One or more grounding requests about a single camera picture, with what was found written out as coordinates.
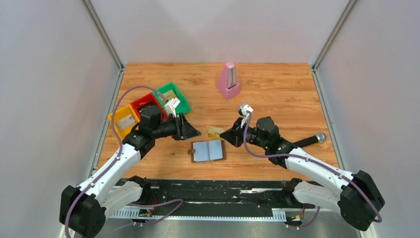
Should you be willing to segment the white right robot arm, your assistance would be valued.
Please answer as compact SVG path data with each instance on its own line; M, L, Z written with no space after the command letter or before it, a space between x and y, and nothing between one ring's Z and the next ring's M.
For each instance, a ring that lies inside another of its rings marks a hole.
M353 173L327 164L304 151L299 143L283 138L271 117L260 118L254 128L238 118L220 137L235 147L255 145L273 164L311 178L316 184L294 178L285 189L302 204L339 213L352 227L366 231L381 223L385 201L373 178L365 171Z

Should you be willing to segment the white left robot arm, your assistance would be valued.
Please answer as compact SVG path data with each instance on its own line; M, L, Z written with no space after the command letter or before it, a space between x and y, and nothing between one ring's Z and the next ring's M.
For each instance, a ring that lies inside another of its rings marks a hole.
M112 190L119 179L155 146L157 139L176 141L201 136L183 113L162 119L158 106L146 106L140 121L120 142L116 153L96 173L78 186L67 186L61 194L59 221L69 238L74 231L86 238L95 237L106 220L124 206L139 200L147 183L138 176Z

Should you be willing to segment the brown leather card holder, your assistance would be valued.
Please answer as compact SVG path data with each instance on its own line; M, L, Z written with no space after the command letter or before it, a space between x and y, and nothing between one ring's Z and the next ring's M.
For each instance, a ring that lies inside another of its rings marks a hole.
M192 163L202 163L226 159L223 140L195 141L188 150Z

